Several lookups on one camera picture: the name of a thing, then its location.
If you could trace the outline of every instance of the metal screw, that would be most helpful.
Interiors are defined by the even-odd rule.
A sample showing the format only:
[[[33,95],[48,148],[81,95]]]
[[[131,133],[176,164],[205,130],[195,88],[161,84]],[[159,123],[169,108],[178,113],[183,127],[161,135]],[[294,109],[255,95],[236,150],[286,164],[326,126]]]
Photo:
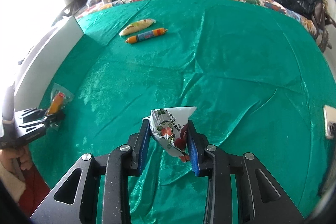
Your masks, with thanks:
[[[254,159],[254,155],[252,153],[246,153],[245,154],[245,158],[247,158],[248,160],[253,160]]]
[[[217,147],[213,144],[210,144],[210,145],[207,146],[208,151],[216,151],[216,149],[217,149]]]
[[[126,152],[128,150],[130,150],[130,146],[128,144],[123,144],[121,147],[120,147],[120,150],[123,151],[123,152]]]
[[[89,160],[89,159],[91,159],[91,158],[92,158],[92,155],[89,154],[89,153],[86,153],[86,154],[84,154],[84,155],[82,156],[82,160]]]

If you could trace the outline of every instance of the clothing pile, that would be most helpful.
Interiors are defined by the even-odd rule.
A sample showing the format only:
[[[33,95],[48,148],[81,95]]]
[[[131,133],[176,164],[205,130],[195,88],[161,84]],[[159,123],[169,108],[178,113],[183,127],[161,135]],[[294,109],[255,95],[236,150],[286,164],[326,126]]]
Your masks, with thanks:
[[[326,30],[326,25],[334,25],[335,21],[327,12],[328,3],[326,0],[275,0],[287,9],[303,15],[309,20],[312,20],[314,26],[319,30],[314,39],[318,42],[322,52],[327,47],[331,48],[329,43],[329,34]]]

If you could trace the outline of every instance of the green satin fabric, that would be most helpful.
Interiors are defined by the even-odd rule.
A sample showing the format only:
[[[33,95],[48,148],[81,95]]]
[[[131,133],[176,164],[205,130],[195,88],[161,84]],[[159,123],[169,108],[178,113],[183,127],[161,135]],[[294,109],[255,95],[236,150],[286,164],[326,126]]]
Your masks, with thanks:
[[[157,21],[149,29],[169,31],[134,45],[119,37],[146,18]],[[312,210],[331,150],[323,105],[336,106],[336,85],[297,21],[232,0],[148,0],[79,24],[85,35],[41,107],[53,83],[75,98],[60,130],[31,144],[50,187],[82,154],[103,155],[126,143],[151,109],[197,106],[191,118],[210,143],[235,155],[254,153],[304,216]],[[153,140],[147,159],[142,176],[129,178],[132,223],[202,223],[207,178],[196,178],[189,163]],[[234,204],[236,221],[236,197]]]

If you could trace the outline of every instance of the red cloth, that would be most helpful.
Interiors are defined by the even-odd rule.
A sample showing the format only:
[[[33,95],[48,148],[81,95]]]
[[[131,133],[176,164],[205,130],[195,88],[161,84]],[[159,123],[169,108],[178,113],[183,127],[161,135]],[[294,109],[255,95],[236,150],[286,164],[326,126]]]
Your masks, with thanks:
[[[22,173],[26,180],[26,190],[20,197],[19,206],[27,217],[31,217],[50,192],[50,188],[44,182],[35,165],[30,170],[22,171]]]

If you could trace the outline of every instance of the human hand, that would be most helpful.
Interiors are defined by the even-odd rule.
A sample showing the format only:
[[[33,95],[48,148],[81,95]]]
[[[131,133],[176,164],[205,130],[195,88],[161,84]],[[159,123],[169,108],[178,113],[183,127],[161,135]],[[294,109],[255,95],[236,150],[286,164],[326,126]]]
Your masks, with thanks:
[[[27,145],[20,148],[5,148],[3,150],[0,149],[1,164],[7,171],[13,174],[15,174],[15,169],[12,163],[12,159],[16,158],[19,158],[21,163],[21,170],[29,170],[33,166],[33,161]]]

